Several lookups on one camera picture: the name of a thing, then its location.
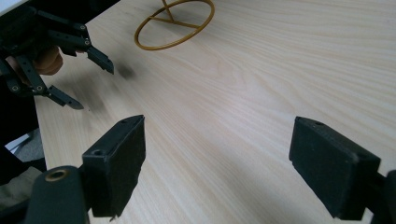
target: light wood surface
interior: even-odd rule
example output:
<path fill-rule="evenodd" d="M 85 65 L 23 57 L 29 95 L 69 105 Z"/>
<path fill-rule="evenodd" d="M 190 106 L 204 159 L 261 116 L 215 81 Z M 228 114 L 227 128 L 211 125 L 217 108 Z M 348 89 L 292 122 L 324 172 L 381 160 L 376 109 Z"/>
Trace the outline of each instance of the light wood surface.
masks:
<path fill-rule="evenodd" d="M 396 168 L 396 1 L 214 3 L 200 34 L 161 51 L 134 44 L 159 0 L 121 0 L 88 23 L 116 72 L 65 56 L 45 78 L 85 106 L 36 98 L 48 167 L 80 166 L 117 121 L 143 114 L 147 159 L 114 223 L 355 223 L 332 219 L 294 170 L 292 128 L 296 116 L 319 120 L 382 158 L 382 175 Z M 186 4 L 173 14 L 206 12 Z M 158 22 L 142 38 L 183 32 Z"/>

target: wood grain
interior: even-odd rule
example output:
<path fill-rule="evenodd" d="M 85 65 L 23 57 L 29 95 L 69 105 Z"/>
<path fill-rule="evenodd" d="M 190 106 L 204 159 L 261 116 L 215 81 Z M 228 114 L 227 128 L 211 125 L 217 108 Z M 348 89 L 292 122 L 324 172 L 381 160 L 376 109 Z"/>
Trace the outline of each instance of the wood grain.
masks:
<path fill-rule="evenodd" d="M 200 34 L 161 51 L 133 40 L 161 1 L 121 1 L 91 21 L 116 72 L 79 55 L 45 78 L 85 106 L 36 98 L 48 167 L 80 166 L 117 121 L 143 114 L 147 159 L 115 223 L 355 223 L 332 219 L 293 169 L 292 127 L 296 116 L 322 121 L 382 158 L 382 175 L 395 169 L 396 2 L 214 3 Z M 174 10 L 188 22 L 208 13 L 197 3 Z M 157 22 L 142 38 L 183 32 Z"/>

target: wooden table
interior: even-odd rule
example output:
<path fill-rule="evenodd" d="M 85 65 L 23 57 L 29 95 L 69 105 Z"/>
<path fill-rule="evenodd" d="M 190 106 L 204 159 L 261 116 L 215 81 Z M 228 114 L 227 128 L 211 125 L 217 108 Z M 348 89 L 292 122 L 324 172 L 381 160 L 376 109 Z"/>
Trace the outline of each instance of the wooden table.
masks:
<path fill-rule="evenodd" d="M 333 220 L 294 170 L 291 133 L 296 116 L 316 119 L 382 158 L 382 175 L 396 168 L 396 2 L 214 3 L 200 34 L 161 51 L 134 44 L 161 1 L 122 0 L 88 23 L 116 72 L 79 55 L 45 78 L 85 106 L 36 98 L 48 167 L 80 166 L 117 121 L 143 114 L 147 159 L 115 223 L 355 223 Z M 173 14 L 199 21 L 202 6 Z M 183 32 L 158 21 L 142 38 Z"/>

